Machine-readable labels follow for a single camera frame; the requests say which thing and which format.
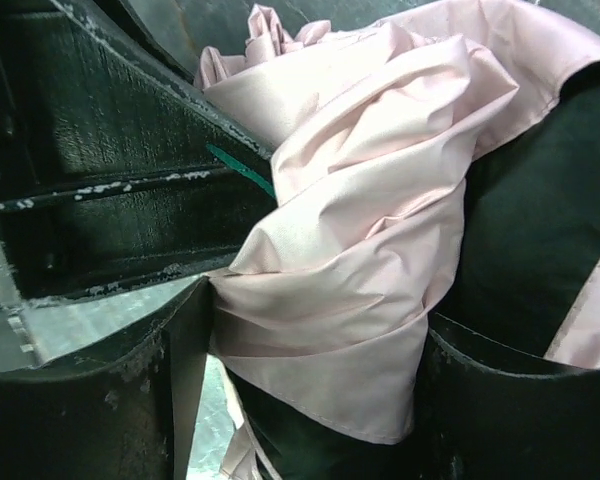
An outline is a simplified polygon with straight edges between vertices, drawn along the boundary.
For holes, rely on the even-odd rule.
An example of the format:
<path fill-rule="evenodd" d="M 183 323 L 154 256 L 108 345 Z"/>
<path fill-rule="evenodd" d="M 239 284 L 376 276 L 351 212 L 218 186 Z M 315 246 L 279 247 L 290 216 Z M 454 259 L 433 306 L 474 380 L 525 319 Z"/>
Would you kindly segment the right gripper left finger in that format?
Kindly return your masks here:
<path fill-rule="evenodd" d="M 0 373 L 0 479 L 183 479 L 212 320 L 199 279 L 122 330 Z"/>

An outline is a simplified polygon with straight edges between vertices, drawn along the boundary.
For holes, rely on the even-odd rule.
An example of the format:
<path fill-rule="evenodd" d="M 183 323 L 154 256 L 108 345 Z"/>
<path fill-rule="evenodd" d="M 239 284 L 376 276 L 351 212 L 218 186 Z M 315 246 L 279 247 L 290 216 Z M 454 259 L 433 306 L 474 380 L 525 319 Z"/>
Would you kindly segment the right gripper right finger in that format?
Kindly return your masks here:
<path fill-rule="evenodd" d="M 428 479 L 600 479 L 600 369 L 434 327 L 419 428 Z"/>

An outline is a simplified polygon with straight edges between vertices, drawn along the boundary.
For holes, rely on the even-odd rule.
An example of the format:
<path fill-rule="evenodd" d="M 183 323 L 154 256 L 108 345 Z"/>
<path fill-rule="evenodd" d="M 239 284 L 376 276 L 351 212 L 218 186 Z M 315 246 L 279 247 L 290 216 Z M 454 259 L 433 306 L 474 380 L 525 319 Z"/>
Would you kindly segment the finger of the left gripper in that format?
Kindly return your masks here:
<path fill-rule="evenodd" d="M 0 1 L 0 305 L 227 265 L 275 206 L 270 152 L 135 1 Z"/>

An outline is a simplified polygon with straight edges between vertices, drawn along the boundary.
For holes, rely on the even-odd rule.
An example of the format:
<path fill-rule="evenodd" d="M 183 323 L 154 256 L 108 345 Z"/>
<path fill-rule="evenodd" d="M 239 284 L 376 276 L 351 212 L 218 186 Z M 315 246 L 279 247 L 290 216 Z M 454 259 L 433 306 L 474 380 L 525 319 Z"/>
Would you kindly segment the pink folding umbrella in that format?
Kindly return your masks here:
<path fill-rule="evenodd" d="M 526 1 L 248 28 L 196 78 L 275 149 L 276 208 L 210 277 L 227 477 L 428 479 L 434 327 L 600 369 L 599 35 Z"/>

